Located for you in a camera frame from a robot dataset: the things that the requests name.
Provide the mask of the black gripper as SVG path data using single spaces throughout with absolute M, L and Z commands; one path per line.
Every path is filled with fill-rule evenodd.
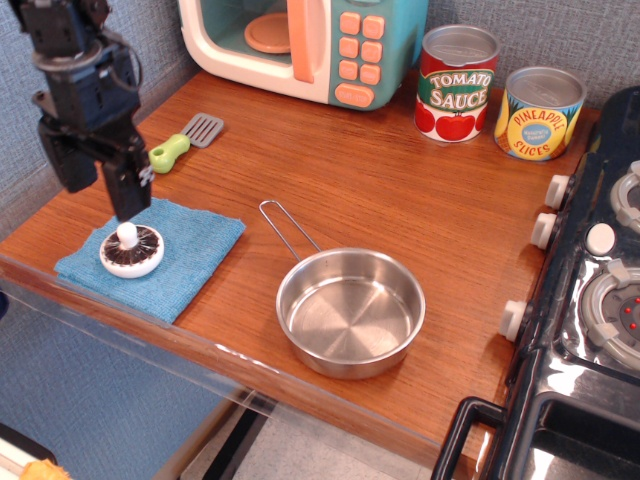
M 114 213 L 125 222 L 151 205 L 154 170 L 133 124 L 141 68 L 124 41 L 94 39 L 75 53 L 35 52 L 48 89 L 36 93 L 44 150 L 61 185 L 77 193 L 102 172 Z

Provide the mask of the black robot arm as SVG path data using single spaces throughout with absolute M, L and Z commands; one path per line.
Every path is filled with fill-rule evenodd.
M 60 183 L 77 193 L 103 178 L 116 217 L 133 218 L 151 204 L 154 173 L 133 121 L 142 69 L 131 47 L 106 28 L 109 4 L 14 1 L 11 7 L 48 85 L 33 102 Z

